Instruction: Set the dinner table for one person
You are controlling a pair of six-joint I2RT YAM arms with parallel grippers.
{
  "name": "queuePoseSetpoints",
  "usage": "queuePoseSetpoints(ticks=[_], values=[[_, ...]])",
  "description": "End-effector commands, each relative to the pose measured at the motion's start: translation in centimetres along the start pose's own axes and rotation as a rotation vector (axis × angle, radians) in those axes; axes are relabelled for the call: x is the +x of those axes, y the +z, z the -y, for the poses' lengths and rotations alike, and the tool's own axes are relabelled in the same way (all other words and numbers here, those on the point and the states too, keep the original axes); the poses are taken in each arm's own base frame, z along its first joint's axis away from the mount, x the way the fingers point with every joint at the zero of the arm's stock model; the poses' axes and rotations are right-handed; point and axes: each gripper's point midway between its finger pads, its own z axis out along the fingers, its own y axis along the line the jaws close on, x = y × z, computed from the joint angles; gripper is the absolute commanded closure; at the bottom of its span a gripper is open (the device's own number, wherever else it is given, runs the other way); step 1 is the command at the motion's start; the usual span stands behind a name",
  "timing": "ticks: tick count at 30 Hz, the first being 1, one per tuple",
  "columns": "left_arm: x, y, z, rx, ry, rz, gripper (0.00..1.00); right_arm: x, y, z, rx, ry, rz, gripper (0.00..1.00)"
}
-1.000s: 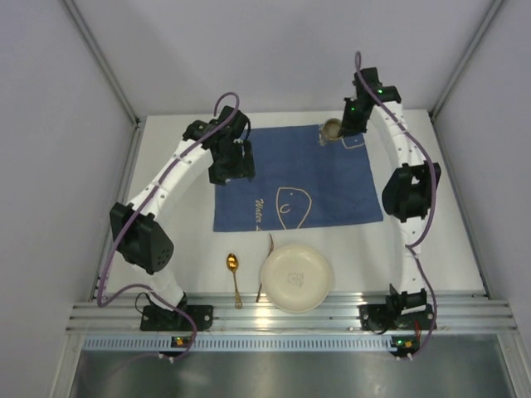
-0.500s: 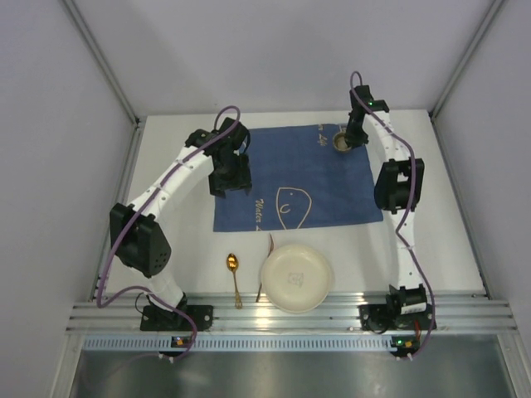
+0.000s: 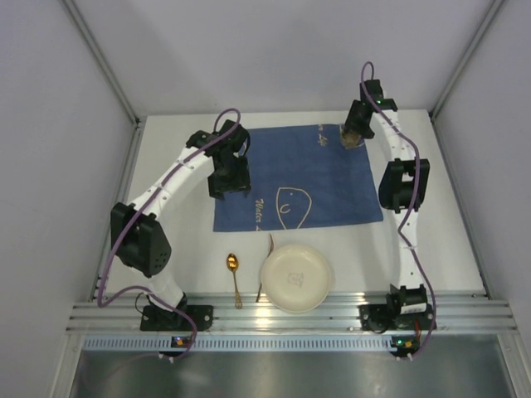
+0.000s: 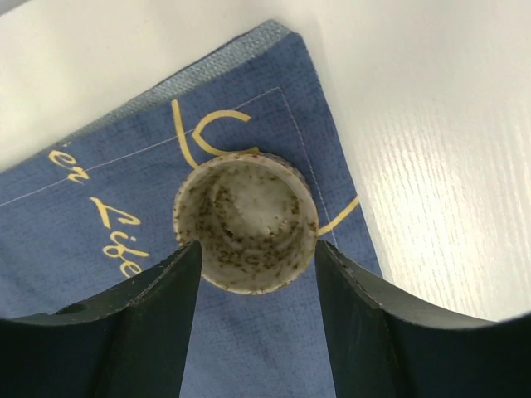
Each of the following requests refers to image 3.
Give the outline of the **blue fish placemat cloth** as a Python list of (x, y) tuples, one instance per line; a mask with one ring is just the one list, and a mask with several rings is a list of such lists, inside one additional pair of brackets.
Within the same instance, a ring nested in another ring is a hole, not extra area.
[(216, 201), (215, 232), (281, 231), (382, 221), (365, 143), (346, 149), (340, 125), (252, 129), (251, 191)]

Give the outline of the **gold metal spoon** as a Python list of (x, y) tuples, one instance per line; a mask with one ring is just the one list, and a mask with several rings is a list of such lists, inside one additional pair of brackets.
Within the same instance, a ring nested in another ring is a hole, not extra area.
[(235, 294), (235, 308), (242, 309), (243, 303), (241, 300), (241, 294), (238, 289), (237, 279), (236, 279), (236, 272), (239, 268), (238, 258), (233, 253), (230, 253), (227, 256), (226, 264), (227, 264), (227, 268), (231, 271), (232, 278), (233, 278), (234, 294)]

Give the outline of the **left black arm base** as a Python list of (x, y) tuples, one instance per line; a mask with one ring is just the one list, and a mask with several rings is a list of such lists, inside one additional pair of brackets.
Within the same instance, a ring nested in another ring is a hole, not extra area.
[[(135, 310), (141, 315), (140, 330), (144, 332), (191, 332), (192, 324), (175, 312), (161, 309), (150, 300), (142, 308), (139, 307), (139, 294), (134, 301)], [(196, 325), (199, 332), (208, 330), (213, 321), (212, 305), (196, 305), (185, 303), (179, 307)]]

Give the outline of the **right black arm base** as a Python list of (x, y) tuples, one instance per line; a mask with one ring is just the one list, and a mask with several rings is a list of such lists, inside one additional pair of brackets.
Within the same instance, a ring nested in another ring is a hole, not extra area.
[(382, 334), (387, 331), (427, 331), (435, 321), (433, 306), (428, 303), (424, 284), (414, 289), (390, 285), (384, 304), (364, 304), (359, 307), (363, 331)]

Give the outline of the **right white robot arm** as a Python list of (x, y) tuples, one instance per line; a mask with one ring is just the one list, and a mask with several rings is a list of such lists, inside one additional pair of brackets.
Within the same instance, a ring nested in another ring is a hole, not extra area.
[(387, 305), (397, 315), (424, 313), (428, 298), (419, 270), (417, 221), (431, 165), (401, 132), (397, 105), (386, 96), (381, 82), (374, 78), (364, 80), (359, 89), (360, 98), (351, 105), (340, 139), (346, 149), (354, 149), (378, 138), (387, 159), (378, 187), (378, 201), (397, 229), (393, 256), (398, 267), (397, 281), (390, 285)]

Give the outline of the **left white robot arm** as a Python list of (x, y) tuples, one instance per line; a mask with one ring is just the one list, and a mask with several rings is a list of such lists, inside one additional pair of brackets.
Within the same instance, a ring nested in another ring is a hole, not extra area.
[(186, 297), (168, 269), (173, 252), (168, 216), (203, 182), (215, 200), (237, 192), (247, 197), (251, 191), (246, 157), (250, 144), (249, 132), (229, 119), (210, 133), (199, 130), (144, 193), (112, 208), (110, 257), (143, 277), (138, 288), (155, 306), (172, 312), (183, 307)]

